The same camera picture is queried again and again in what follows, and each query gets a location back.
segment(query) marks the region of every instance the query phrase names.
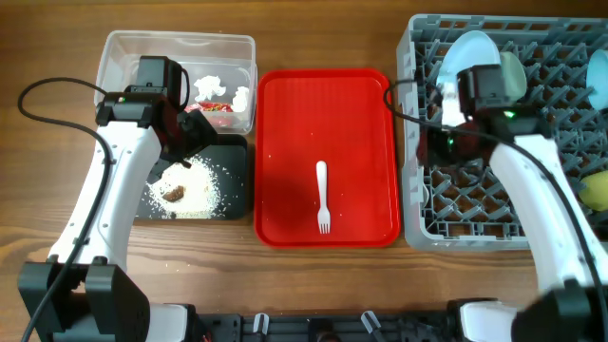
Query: plastic fork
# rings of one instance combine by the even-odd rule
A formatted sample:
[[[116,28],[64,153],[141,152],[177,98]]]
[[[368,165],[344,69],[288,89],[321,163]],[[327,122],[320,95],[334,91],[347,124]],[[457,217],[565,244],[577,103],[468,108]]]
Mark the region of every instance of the plastic fork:
[[[327,164],[319,161],[316,164],[316,182],[319,185],[319,202],[321,206],[316,219],[319,222],[319,232],[329,234],[331,227],[330,210],[327,208]]]

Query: red plastic tray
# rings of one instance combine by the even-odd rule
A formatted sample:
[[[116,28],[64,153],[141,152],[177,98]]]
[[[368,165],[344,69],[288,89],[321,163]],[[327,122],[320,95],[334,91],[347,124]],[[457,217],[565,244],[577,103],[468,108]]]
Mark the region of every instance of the red plastic tray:
[[[401,230],[387,78],[373,69],[278,70],[257,91],[254,225],[278,248],[383,247]],[[319,234],[315,166],[332,230]]]

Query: wood grain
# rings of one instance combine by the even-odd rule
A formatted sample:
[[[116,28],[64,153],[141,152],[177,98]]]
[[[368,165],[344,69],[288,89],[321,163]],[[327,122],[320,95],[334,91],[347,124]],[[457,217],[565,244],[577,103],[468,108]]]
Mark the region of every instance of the wood grain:
[[[16,99],[51,76],[94,82],[114,29],[249,34],[259,74],[277,68],[375,67],[396,74],[395,49],[419,12],[599,16],[605,1],[395,0],[167,3],[28,0],[0,6],[0,340],[18,340],[29,316],[17,292],[25,260],[44,260],[76,202],[91,159],[84,134],[21,117]],[[93,126],[93,93],[35,90],[34,113]],[[403,129],[395,122],[399,163]],[[248,139],[252,142],[254,134]],[[380,250],[276,251],[252,218],[228,223],[136,224],[129,273],[152,301],[201,313],[395,312],[442,308],[451,298],[498,296],[523,305],[536,293],[529,253],[423,253],[400,237]]]

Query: brown food piece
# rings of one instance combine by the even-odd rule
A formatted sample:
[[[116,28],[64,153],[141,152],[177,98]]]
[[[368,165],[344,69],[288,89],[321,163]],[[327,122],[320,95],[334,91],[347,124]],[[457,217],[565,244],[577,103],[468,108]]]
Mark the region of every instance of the brown food piece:
[[[178,186],[177,188],[169,191],[168,193],[162,195],[162,198],[168,200],[170,202],[174,202],[176,200],[181,200],[183,198],[183,193],[185,192],[185,188],[183,186]]]

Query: gray basket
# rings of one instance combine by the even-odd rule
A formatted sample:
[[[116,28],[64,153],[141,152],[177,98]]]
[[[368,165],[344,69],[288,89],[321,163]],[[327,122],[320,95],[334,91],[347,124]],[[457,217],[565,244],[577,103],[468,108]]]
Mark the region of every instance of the gray basket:
[[[414,15],[397,47],[398,78],[424,79],[424,85],[400,85],[398,104],[415,118],[427,116],[427,84],[434,85],[449,47],[471,30],[485,32],[499,51],[513,52],[525,66],[528,93],[523,102],[537,105],[556,129],[562,166],[570,183],[606,169],[608,117],[587,101],[587,63],[608,48],[608,19]],[[497,251],[529,245],[508,196],[488,170],[486,181],[460,188],[445,169],[423,170],[416,159],[417,123],[405,121],[405,165],[401,172],[406,240],[421,250]],[[464,181],[474,176],[463,174]],[[423,203],[424,187],[429,199]],[[584,208],[586,214],[591,211]]]

